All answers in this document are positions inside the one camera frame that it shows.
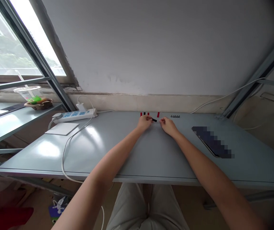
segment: hand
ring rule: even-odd
[[[177,134],[180,134],[180,132],[176,128],[174,122],[172,120],[170,120],[169,118],[163,117],[163,119],[161,119],[159,121],[159,123],[160,123],[163,131],[165,131],[171,137],[174,138]]]
[[[145,130],[148,129],[148,127],[151,126],[152,122],[153,120],[150,115],[143,115],[139,118],[137,129],[144,132]]]

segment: person's left hand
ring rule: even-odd
[[[137,129],[144,132],[151,126],[152,122],[153,122],[153,120],[150,115],[143,115],[139,118]]]

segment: gray desk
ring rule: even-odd
[[[17,103],[0,103],[0,109],[15,105]],[[15,132],[21,130],[23,127],[29,125],[35,120],[47,115],[49,112],[60,109],[60,103],[54,103],[54,106],[43,111],[36,111],[30,107],[25,107],[11,113],[0,116],[0,141],[4,140],[8,136],[14,134]],[[0,149],[0,154],[2,153],[15,153],[21,149]],[[28,177],[11,177],[14,180],[21,181],[26,184],[31,184],[35,187],[44,188],[59,194],[64,194],[67,196],[73,196],[74,193],[66,189],[60,188],[56,185],[45,182],[39,178],[28,178]]]
[[[17,103],[0,103],[0,110],[15,104]],[[33,122],[60,107],[60,103],[55,103],[53,107],[42,111],[36,111],[30,107],[25,107],[0,116],[0,141],[21,130],[23,127],[30,124],[30,122]]]
[[[160,117],[170,115],[160,113]],[[274,190],[274,150],[229,120],[217,120],[212,114],[177,115],[180,118],[172,119],[179,131],[217,164],[237,187]],[[67,174],[84,180],[102,157],[136,127],[139,117],[140,112],[107,112],[93,118],[66,150],[64,168]],[[80,125],[69,136],[87,121],[73,121]],[[191,130],[193,126],[210,127],[235,157],[214,157]],[[68,136],[44,134],[2,164],[0,174],[64,179],[61,158],[67,139]],[[141,136],[115,181],[198,185],[183,153],[159,123],[153,123]]]

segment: person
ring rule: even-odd
[[[172,120],[164,117],[162,129],[184,153],[197,179],[216,203],[231,230],[266,229],[227,176],[181,134]],[[93,229],[112,181],[142,133],[151,126],[149,115],[140,117],[137,127],[115,145],[95,166],[74,195],[52,230]],[[149,210],[141,184],[122,183],[107,230],[189,229],[171,185],[153,185]]]

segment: white charger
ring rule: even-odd
[[[78,108],[79,111],[81,112],[86,112],[87,108],[84,106],[84,103],[77,103],[76,107]]]

